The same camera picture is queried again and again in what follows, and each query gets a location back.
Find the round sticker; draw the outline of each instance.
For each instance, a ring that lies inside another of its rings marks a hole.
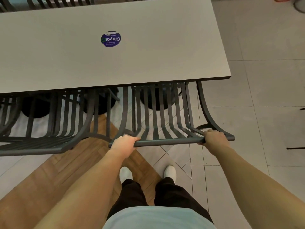
[[[101,37],[101,43],[105,47],[114,47],[121,42],[121,35],[116,31],[108,31]]]

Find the white shoe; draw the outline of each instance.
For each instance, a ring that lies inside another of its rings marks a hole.
[[[170,177],[173,182],[176,182],[177,173],[175,167],[173,167],[172,165],[168,165],[166,167],[166,169],[164,170],[164,178],[166,177]]]
[[[130,171],[130,169],[128,169],[126,166],[122,167],[120,169],[120,181],[123,184],[123,182],[126,179],[131,179],[132,180],[132,172]]]

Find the wooden floor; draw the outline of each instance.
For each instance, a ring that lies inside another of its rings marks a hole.
[[[106,117],[99,117],[99,133],[105,134]],[[117,128],[111,125],[111,136]],[[67,189],[108,151],[108,143],[95,138],[82,140],[73,150],[52,155],[18,186],[0,200],[1,229],[32,229],[62,198]],[[155,185],[161,180],[148,162],[134,151],[126,159],[133,179],[141,184],[146,200],[153,205]],[[110,205],[117,200],[122,189],[116,179]]]

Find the light blue shirt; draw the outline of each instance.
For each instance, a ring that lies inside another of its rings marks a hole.
[[[216,229],[213,223],[188,208],[128,207],[112,215],[103,229]]]

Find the left hand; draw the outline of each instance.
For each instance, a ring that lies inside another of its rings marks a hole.
[[[129,135],[120,136],[119,138],[115,139],[110,150],[119,153],[124,159],[128,158],[136,149],[134,144],[138,140],[141,140],[141,138]]]

